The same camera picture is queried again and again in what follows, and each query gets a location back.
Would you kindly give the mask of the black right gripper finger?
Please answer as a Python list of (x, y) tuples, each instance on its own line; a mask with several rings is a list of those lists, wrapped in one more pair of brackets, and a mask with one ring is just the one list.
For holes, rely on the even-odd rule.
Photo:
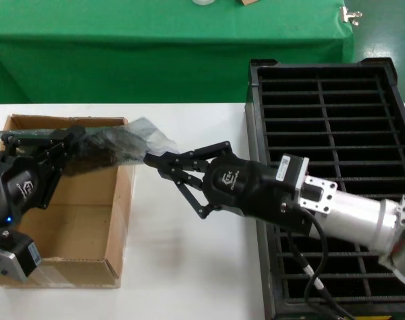
[(181, 169), (205, 170), (208, 160), (232, 153), (229, 141), (223, 141), (185, 153), (166, 151), (162, 155), (147, 153), (144, 163), (149, 167), (160, 169), (162, 167), (179, 167)]
[(208, 201), (207, 205), (201, 205), (195, 196), (191, 193), (189, 187), (202, 192), (203, 181), (199, 178), (189, 175), (178, 167), (165, 167), (157, 169), (159, 175), (163, 179), (168, 179), (174, 182), (177, 189), (187, 200), (189, 205), (195, 210), (201, 219), (206, 219), (212, 211), (220, 211), (221, 207)]

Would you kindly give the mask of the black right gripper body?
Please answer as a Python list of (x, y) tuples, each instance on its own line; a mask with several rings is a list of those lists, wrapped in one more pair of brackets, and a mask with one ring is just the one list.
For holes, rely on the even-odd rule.
[(222, 210), (308, 234), (312, 222), (298, 204), (307, 167), (307, 158), (293, 155), (282, 156), (277, 167), (224, 155), (208, 166), (202, 192)]

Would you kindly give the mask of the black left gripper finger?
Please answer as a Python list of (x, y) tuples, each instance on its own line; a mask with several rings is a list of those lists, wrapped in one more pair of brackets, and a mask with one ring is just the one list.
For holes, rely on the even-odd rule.
[(86, 129), (73, 125), (67, 129), (56, 129), (48, 135), (48, 146), (41, 154), (39, 168), (40, 182), (44, 184), (37, 207), (46, 209), (59, 184), (68, 162), (79, 152), (79, 143), (85, 136)]
[(26, 135), (3, 133), (1, 140), (8, 155), (16, 155), (18, 149), (32, 147), (40, 150), (50, 150), (57, 144), (64, 142), (68, 133), (65, 130), (54, 130), (48, 135)]

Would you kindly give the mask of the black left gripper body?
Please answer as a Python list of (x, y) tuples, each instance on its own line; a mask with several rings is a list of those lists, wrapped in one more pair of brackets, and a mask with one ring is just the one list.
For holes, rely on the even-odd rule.
[(11, 156), (0, 151), (0, 227), (18, 224), (37, 206), (41, 192), (37, 161), (29, 156)]

